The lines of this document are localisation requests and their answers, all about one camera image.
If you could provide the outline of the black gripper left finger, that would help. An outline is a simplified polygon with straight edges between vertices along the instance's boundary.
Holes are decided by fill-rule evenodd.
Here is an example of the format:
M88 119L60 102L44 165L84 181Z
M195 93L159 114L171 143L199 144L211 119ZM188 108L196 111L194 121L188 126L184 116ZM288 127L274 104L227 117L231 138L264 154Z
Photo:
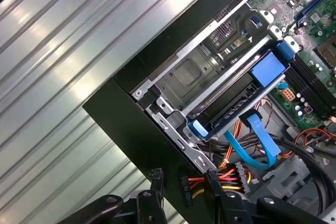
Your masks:
M167 223L163 209L163 170L151 170L150 181L149 189L135 191L127 201L117 195L104 195L60 223Z

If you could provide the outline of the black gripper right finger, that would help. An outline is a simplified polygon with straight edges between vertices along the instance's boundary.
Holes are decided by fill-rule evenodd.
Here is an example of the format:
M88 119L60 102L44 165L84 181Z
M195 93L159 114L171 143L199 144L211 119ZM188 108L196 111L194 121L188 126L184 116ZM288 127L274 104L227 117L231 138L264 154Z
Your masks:
M281 199L266 196L254 204L238 193L223 191L213 170L204 173L204 200L213 223L324 223Z

